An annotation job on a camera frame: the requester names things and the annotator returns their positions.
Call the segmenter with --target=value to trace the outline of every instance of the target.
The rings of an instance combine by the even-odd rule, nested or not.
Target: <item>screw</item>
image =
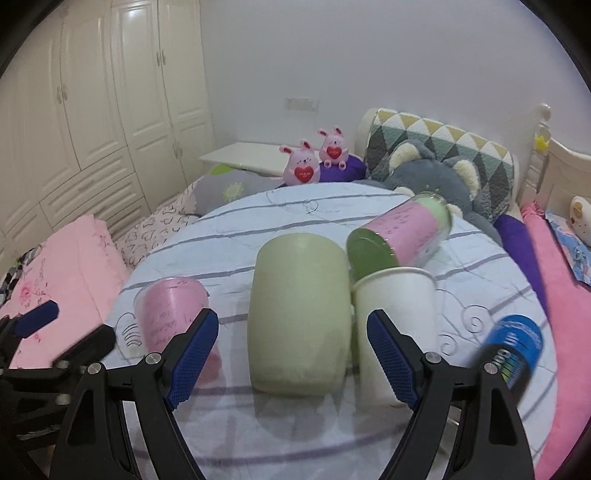
[[[89,373],[90,375],[97,374],[98,372],[100,372],[100,369],[101,369],[101,368],[102,368],[102,367],[101,367],[101,365],[100,365],[100,364],[91,364],[91,365],[88,367],[88,373]]]
[[[499,372],[499,368],[490,362],[484,364],[484,371],[491,375],[496,375]]]
[[[162,355],[160,355],[159,353],[149,353],[148,355],[146,355],[145,360],[148,365],[156,365],[159,364],[162,360]]]
[[[69,405],[71,401],[72,398],[67,393],[61,393],[56,397],[56,405]]]
[[[441,361],[441,355],[435,352],[427,352],[425,358],[430,364],[438,364]]]

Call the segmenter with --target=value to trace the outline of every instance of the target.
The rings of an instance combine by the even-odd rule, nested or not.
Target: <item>pink pillow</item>
[[[54,300],[57,320],[21,341],[11,368],[45,368],[106,320],[129,274],[106,224],[85,215],[49,237],[25,267],[0,317]]]

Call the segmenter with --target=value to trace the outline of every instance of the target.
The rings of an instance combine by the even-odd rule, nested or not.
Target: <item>blue gripper pad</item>
[[[166,396],[166,401],[173,410],[178,407],[179,403],[189,399],[201,370],[203,370],[205,360],[207,360],[217,339],[218,330],[217,315],[213,310],[208,310],[206,317],[172,369],[170,391]]]
[[[53,322],[60,313],[57,303],[49,300],[31,310],[17,320],[14,326],[14,336],[28,338],[41,330],[48,323]]]
[[[414,410],[420,396],[415,389],[415,375],[400,347],[374,312],[368,316],[368,339],[390,382],[396,398]]]

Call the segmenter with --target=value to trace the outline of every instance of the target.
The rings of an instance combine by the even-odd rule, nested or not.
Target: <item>pink label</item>
[[[364,225],[387,241],[402,267],[413,267],[437,238],[437,220],[415,201],[406,201]]]
[[[209,304],[207,291],[192,278],[169,278],[151,285],[135,306],[150,352],[162,352],[178,333],[184,333]]]

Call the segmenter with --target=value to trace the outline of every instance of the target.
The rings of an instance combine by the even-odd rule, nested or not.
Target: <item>purple cushion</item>
[[[503,248],[524,273],[525,278],[530,282],[538,300],[546,315],[548,308],[546,304],[546,292],[540,267],[534,254],[534,246],[531,242],[527,228],[518,219],[511,215],[503,214],[495,221],[495,228],[503,240]]]
[[[365,178],[365,163],[355,156],[349,155],[347,160],[347,168],[339,170],[337,165],[326,168],[323,163],[320,164],[320,182],[328,181],[354,181],[363,180]]]

